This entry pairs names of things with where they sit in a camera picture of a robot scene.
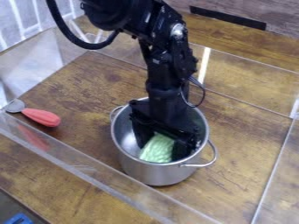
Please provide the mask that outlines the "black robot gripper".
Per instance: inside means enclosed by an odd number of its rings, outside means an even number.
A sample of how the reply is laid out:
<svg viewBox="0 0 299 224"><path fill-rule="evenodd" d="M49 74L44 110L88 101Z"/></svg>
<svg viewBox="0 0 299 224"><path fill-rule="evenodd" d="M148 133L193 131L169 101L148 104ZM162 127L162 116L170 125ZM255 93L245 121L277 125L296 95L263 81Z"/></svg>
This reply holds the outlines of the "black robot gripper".
<svg viewBox="0 0 299 224"><path fill-rule="evenodd" d="M200 127L188 115L195 109L187 100L189 85L161 90L145 85L148 97L132 100L129 119L134 140L140 149L154 135L154 132L173 140L172 161L187 158L200 147Z"/></svg>

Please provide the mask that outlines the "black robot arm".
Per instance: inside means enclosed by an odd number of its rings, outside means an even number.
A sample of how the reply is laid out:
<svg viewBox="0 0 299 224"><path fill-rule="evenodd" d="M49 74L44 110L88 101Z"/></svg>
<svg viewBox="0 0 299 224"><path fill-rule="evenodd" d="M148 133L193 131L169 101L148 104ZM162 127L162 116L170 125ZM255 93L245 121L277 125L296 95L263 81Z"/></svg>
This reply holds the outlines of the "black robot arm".
<svg viewBox="0 0 299 224"><path fill-rule="evenodd" d="M168 163L189 156L200 141L187 116L197 59L183 16L162 0L81 0L89 22L137 39L146 64L145 100L132 100L129 119L138 158Z"/></svg>

